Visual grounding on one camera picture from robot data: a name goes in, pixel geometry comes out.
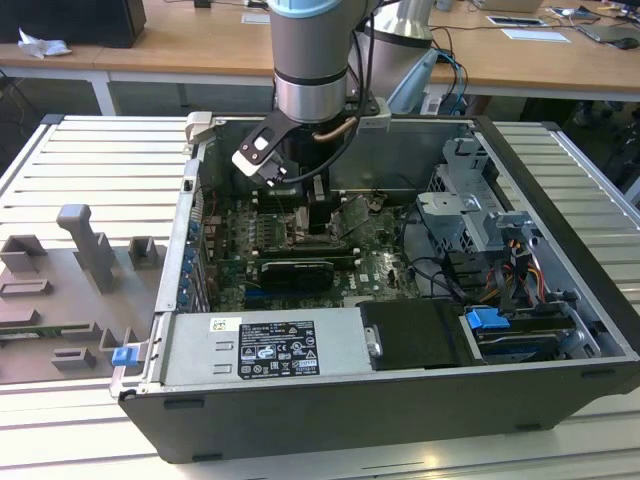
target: table leg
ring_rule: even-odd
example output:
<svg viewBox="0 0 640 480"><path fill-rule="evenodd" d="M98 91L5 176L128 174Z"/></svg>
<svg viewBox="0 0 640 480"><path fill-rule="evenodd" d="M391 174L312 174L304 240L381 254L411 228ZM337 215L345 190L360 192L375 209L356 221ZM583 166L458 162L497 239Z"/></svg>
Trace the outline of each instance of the table leg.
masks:
<svg viewBox="0 0 640 480"><path fill-rule="evenodd" d="M187 98L187 88L185 87L184 83L178 83L176 84L176 87L178 88L178 100L180 101L180 106L182 108L189 107L189 99Z"/></svg>
<svg viewBox="0 0 640 480"><path fill-rule="evenodd" d="M633 185L629 187L629 190L625 192L624 198L634 207L640 202L640 177L638 177L636 181L633 182Z"/></svg>
<svg viewBox="0 0 640 480"><path fill-rule="evenodd" d="M472 95L467 106L466 115L484 115L484 111L492 98L490 95Z"/></svg>
<svg viewBox="0 0 640 480"><path fill-rule="evenodd" d="M100 106L100 113L102 115L119 115L120 108L109 89L109 76L106 73L104 75L96 75L90 81L93 86L93 93L95 93L96 100L98 100L98 105Z"/></svg>

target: robot end effector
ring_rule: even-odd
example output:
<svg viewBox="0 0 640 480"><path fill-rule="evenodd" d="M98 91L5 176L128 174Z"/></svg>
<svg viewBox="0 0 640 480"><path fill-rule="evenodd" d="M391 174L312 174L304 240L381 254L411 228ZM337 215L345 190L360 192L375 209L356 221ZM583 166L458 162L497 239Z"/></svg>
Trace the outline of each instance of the robot end effector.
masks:
<svg viewBox="0 0 640 480"><path fill-rule="evenodd" d="M357 128L354 115L338 126L328 122L345 109L351 34L383 4L380 0L269 0L278 109L233 155L233 163L246 176L269 186L311 178L316 174L313 169L295 179L284 178L287 172L274 151L282 140L302 126L311 127L309 135L319 143Z"/></svg>

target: wooden desk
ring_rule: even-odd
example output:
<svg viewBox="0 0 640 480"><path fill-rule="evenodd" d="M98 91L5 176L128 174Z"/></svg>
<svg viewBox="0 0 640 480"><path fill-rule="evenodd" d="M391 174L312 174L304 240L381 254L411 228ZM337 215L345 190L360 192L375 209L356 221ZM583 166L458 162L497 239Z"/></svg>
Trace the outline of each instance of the wooden desk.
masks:
<svg viewBox="0 0 640 480"><path fill-rule="evenodd" d="M576 0L564 0L563 5L580 3L597 6ZM431 24L493 26L486 19L490 12L470 12L469 6L455 1L451 12L434 9ZM111 115L117 112L108 87L111 81L271 85L270 27L243 24L244 9L223 4L210 10L194 9L190 1L163 0L145 0L145 9L145 31L131 49L72 45L71 55L38 60L27 57L15 45L0 45L0 68L19 77L87 80L93 84L103 114ZM548 12L540 10L534 16L540 15ZM467 92L640 101L640 49L617 50L567 28L553 31L571 43L510 40L499 29L450 30L456 56L469 72ZM448 48L442 30L435 32L435 37L442 48ZM430 93L441 94L452 79L449 66L437 65Z"/></svg>
<svg viewBox="0 0 640 480"><path fill-rule="evenodd" d="M271 27L242 23L243 8L145 0L147 25L134 48L105 48L101 70L271 77ZM265 13L252 9L251 12Z"/></svg>
<svg viewBox="0 0 640 480"><path fill-rule="evenodd" d="M549 15L546 6L557 3L545 1L535 16ZM561 3L566 7L584 4L591 10L598 6L595 2L576 0ZM451 12L434 9L430 23L433 26L492 26L487 15L508 15L504 12L469 13L468 7L467 2L456 1ZM542 20L550 25L557 23L548 17ZM601 19L600 23L614 21ZM571 43L511 40L499 29L450 30L456 57L469 71L470 93L508 96L511 95L508 92L518 92L520 94L515 96L609 100L614 99L611 94L629 93L635 100L640 99L640 49L619 50L602 45L569 28L547 30L561 33ZM434 35L442 48L448 48L444 31L436 31ZM443 77L445 69L444 65L436 69L432 78L434 83L447 80Z"/></svg>

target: computer case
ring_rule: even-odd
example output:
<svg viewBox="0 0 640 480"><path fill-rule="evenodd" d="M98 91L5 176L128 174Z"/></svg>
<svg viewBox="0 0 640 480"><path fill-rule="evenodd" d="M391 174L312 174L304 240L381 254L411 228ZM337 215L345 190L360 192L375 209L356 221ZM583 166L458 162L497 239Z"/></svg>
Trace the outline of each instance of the computer case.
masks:
<svg viewBox="0 0 640 480"><path fill-rule="evenodd" d="M44 40L130 48L146 21L142 0L7 0L0 42L17 42L21 28Z"/></svg>

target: white paper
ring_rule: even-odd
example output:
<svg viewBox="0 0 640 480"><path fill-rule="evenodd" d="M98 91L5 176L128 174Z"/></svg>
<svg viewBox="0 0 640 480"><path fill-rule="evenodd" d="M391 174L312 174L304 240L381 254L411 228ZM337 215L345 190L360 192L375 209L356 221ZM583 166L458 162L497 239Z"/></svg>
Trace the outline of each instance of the white paper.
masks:
<svg viewBox="0 0 640 480"><path fill-rule="evenodd" d="M39 38L27 35L20 29L20 40L18 47L24 53L33 57L43 59L45 55L65 55L71 53L67 44L62 40L40 40Z"/></svg>
<svg viewBox="0 0 640 480"><path fill-rule="evenodd" d="M537 30L518 30L514 28L503 28L502 31L511 40L571 43L567 37L558 32L540 32Z"/></svg>

